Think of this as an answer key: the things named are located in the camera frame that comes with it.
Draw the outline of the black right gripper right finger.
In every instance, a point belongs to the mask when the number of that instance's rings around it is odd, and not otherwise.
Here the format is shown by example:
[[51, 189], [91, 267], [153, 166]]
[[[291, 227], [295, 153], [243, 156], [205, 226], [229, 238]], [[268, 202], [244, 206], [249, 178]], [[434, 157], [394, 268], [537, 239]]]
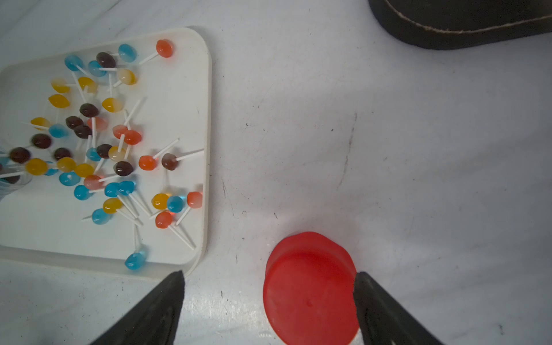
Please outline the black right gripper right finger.
[[365, 344], [441, 343], [369, 274], [356, 274], [353, 296]]

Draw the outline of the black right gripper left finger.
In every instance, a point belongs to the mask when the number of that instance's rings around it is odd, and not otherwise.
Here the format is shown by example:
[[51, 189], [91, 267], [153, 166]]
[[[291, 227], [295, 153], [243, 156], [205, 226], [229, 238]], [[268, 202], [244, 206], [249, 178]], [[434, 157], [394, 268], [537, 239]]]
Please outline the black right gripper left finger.
[[184, 274], [171, 273], [92, 343], [173, 344], [184, 297]]

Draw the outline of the red jar lid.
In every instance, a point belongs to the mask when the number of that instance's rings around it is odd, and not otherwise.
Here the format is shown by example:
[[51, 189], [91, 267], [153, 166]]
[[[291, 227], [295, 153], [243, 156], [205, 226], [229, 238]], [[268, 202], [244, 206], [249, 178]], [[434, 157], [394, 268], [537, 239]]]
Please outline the red jar lid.
[[349, 253], [312, 231], [280, 241], [267, 260], [263, 305], [286, 344], [350, 344], [359, 330]]

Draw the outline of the clear lollipop jar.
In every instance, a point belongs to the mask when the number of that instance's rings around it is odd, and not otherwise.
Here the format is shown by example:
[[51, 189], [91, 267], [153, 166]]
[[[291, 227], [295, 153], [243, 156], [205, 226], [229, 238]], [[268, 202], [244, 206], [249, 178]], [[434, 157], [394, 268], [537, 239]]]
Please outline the clear lollipop jar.
[[14, 148], [12, 143], [1, 138], [1, 200], [32, 181], [24, 166], [11, 160], [9, 153]]

